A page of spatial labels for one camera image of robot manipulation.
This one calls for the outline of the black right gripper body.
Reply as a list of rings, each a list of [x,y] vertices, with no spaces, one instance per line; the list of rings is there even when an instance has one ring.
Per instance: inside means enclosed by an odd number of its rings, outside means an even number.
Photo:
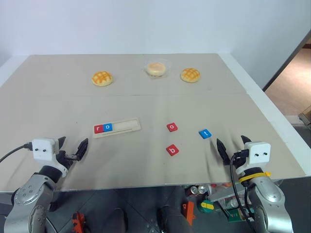
[[[246,158],[249,156],[249,150],[240,150],[236,153],[234,153],[230,159],[226,161],[226,165],[230,165],[230,162],[232,161],[232,165],[237,169],[244,165],[246,163]]]

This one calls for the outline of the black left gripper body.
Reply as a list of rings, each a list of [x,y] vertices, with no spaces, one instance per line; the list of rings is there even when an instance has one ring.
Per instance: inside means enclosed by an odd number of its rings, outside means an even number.
[[[76,154],[66,154],[64,150],[60,150],[56,155],[57,161],[66,169],[69,169],[74,161],[80,161],[81,157]]]

